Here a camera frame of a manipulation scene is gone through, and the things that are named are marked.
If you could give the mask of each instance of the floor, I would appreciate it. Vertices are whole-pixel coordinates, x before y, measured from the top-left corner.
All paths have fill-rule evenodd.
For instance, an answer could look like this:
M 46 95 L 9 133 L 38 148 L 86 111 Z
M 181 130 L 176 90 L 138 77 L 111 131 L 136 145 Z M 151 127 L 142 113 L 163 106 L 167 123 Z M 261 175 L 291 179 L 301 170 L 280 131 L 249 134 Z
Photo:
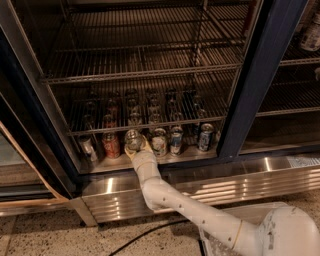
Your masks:
M 303 209 L 320 228 L 320 190 L 256 200 L 250 204 L 272 201 Z M 178 223 L 157 229 L 175 222 Z M 140 239 L 117 252 L 118 248 L 144 232 L 147 233 Z M 0 256 L 203 255 L 198 240 L 197 227 L 176 213 L 105 223 L 99 227 L 84 226 L 72 210 L 0 218 Z M 214 251 L 217 256 L 236 255 L 220 245 Z

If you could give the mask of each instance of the power cord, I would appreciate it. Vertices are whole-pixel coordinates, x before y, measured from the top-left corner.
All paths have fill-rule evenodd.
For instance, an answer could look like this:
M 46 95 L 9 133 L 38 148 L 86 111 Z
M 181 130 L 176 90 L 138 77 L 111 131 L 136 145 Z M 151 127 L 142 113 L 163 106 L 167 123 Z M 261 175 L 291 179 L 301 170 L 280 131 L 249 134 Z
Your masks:
M 115 250 L 114 252 L 112 252 L 111 254 L 109 254 L 109 256 L 114 256 L 116 255 L 117 253 L 121 252 L 123 249 L 125 249 L 126 247 L 128 247 L 130 244 L 134 243 L 135 241 L 139 240 L 141 237 L 144 237 L 158 229 L 161 229 L 161 228 L 165 228 L 165 227 L 168 227 L 168 226 L 171 226 L 171 225 L 176 225 L 176 224 L 181 224 L 181 223 L 186 223 L 186 222 L 189 222 L 189 220 L 180 220 L 180 221 L 175 221 L 175 222 L 170 222 L 170 223 L 167 223 L 167 224 L 164 224 L 164 225 L 161 225 L 161 226 L 158 226 L 158 227 L 155 227 L 155 228 L 152 228 L 152 229 L 149 229 L 148 231 L 142 233 L 141 235 L 133 238 L 132 240 L 130 240 L 129 242 L 127 242 L 126 244 L 124 244 L 123 246 L 121 246 L 120 248 L 118 248 L 117 250 Z

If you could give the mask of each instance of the refrigerator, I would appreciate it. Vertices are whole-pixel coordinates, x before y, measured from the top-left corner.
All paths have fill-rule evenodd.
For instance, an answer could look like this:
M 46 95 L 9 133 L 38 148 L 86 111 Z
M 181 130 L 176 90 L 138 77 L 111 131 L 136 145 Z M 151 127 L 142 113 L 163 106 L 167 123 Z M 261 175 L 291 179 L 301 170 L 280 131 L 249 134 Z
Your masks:
M 210 205 L 319 188 L 318 1 L 0 3 L 1 68 L 87 225 L 171 211 L 146 207 L 128 131 Z

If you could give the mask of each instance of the metal trim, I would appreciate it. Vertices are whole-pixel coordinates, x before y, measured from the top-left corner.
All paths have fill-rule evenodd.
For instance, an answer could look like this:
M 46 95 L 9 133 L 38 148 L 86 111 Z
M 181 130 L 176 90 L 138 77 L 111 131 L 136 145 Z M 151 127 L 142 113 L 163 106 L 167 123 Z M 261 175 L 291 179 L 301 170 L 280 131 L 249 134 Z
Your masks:
M 88 227 L 97 226 L 97 221 L 95 220 L 81 197 L 72 199 L 69 201 L 69 203 L 71 207 L 76 210 L 76 212 Z

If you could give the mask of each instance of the refrigerator shelf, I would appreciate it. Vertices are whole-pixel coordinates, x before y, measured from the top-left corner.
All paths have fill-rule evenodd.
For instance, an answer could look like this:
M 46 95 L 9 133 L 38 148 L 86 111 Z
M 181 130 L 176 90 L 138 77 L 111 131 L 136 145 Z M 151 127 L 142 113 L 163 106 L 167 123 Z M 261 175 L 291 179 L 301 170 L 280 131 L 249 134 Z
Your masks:
M 68 124 L 69 136 L 96 134 L 103 132 L 127 131 L 129 129 L 144 129 L 150 127 L 167 127 L 172 125 L 193 124 L 196 122 L 214 122 L 223 120 L 227 113 L 226 98 L 232 86 L 235 70 L 221 71 L 216 73 L 204 73 L 184 76 L 157 77 L 145 79 L 124 79 L 116 81 L 104 81 L 97 83 L 83 83 L 75 85 L 53 85 L 51 90 L 57 99 L 57 104 L 62 110 L 62 114 Z M 127 89 L 136 89 L 138 92 L 138 112 L 141 121 L 137 124 L 129 123 L 131 111 L 128 108 Z M 154 94 L 148 93 L 148 89 L 154 89 Z M 172 93 L 168 89 L 175 90 L 175 110 L 181 113 L 179 120 L 170 115 L 168 97 Z M 192 101 L 191 94 L 199 97 L 198 103 Z M 118 118 L 116 127 L 112 127 L 114 122 L 105 123 L 104 116 L 108 113 L 108 100 L 111 95 L 117 93 L 116 101 Z M 155 97 L 159 105 L 156 107 L 160 114 L 159 123 L 153 125 L 149 122 L 151 112 L 154 108 L 150 107 L 148 97 Z M 204 117 L 197 117 L 194 108 L 200 106 L 206 110 Z M 84 116 L 93 116 L 94 121 L 88 123 Z
M 198 6 L 73 11 L 53 44 L 41 81 L 59 84 L 241 68 L 247 9 L 244 2 L 212 5 L 207 11 Z
M 257 117 L 320 111 L 317 65 L 280 67 Z
M 305 64 L 319 64 L 320 51 L 305 51 L 299 47 L 300 36 L 294 37 L 284 54 L 280 67 Z

